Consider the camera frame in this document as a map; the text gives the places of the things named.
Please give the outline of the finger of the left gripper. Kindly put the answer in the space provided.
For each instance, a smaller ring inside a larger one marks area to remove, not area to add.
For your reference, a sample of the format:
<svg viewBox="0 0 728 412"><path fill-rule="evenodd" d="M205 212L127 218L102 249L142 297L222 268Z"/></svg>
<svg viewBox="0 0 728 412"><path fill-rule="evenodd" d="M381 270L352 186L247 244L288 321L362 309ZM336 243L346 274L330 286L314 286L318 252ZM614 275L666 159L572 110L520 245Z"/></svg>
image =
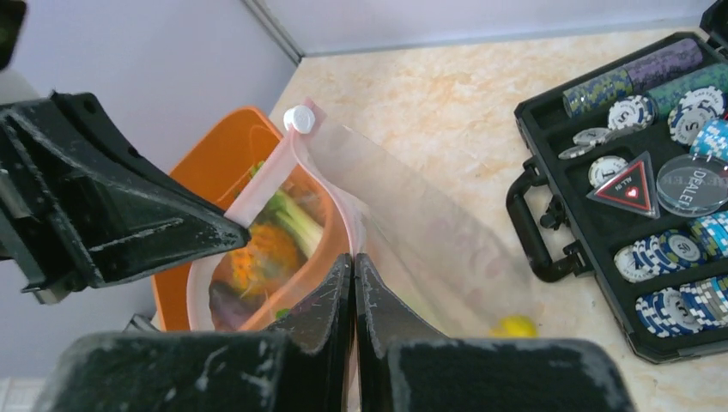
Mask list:
<svg viewBox="0 0 728 412"><path fill-rule="evenodd" d="M248 243L229 220L145 159L89 93L1 107L1 257L53 305Z"/></svg>

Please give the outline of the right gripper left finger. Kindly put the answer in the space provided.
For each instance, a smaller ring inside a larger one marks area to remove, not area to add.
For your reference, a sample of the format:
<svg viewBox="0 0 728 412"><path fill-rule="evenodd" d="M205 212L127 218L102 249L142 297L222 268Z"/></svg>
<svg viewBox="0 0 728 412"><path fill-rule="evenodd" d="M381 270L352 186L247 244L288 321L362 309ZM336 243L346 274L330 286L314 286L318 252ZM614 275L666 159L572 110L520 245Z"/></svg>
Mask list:
<svg viewBox="0 0 728 412"><path fill-rule="evenodd" d="M37 411L344 411L352 258L261 331L104 332L60 356Z"/></svg>

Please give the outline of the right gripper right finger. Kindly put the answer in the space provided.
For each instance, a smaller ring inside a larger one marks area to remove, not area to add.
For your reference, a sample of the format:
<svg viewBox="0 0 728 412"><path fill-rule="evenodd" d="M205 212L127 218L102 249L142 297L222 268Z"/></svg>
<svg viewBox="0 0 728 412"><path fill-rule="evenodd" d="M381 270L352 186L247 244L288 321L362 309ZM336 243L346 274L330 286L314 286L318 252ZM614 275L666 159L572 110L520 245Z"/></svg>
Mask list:
<svg viewBox="0 0 728 412"><path fill-rule="evenodd" d="M616 363L593 342L450 338L355 257L365 411L632 411Z"/></svg>

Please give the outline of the orange pineapple toy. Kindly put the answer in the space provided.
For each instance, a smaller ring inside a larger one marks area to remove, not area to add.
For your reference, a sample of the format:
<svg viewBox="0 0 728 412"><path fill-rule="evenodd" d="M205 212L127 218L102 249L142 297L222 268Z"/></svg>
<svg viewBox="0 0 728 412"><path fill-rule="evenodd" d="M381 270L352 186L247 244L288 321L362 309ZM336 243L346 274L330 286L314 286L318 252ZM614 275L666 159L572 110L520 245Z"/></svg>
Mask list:
<svg viewBox="0 0 728 412"><path fill-rule="evenodd" d="M293 237L273 223L254 224L245 247L229 252L230 285L242 296L273 294L301 267Z"/></svg>

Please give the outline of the yellow bell pepper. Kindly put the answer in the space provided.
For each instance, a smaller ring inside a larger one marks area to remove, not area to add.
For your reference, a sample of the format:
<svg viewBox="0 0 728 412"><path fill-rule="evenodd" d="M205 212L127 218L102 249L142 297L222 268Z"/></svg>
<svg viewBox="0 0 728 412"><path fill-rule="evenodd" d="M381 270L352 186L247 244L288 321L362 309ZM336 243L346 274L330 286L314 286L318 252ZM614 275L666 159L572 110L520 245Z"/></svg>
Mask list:
<svg viewBox="0 0 728 412"><path fill-rule="evenodd" d="M527 316L509 315L501 318L489 331L490 337L535 338L538 337L536 324Z"/></svg>

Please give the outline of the clear zip top bag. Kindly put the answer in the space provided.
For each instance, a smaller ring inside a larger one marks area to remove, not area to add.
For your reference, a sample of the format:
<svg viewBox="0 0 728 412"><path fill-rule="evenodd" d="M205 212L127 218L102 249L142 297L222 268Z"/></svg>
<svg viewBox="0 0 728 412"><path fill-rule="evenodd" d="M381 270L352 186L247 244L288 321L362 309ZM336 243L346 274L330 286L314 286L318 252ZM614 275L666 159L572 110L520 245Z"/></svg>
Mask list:
<svg viewBox="0 0 728 412"><path fill-rule="evenodd" d="M537 326L527 271L481 220L311 100L289 108L283 122L283 139L248 169L249 182L225 209L228 219L282 227L261 212L301 167L335 203L349 241L345 253L367 254L384 284L436 330L490 337L509 315ZM188 279L208 276L233 288L231 274L226 252L195 261Z"/></svg>

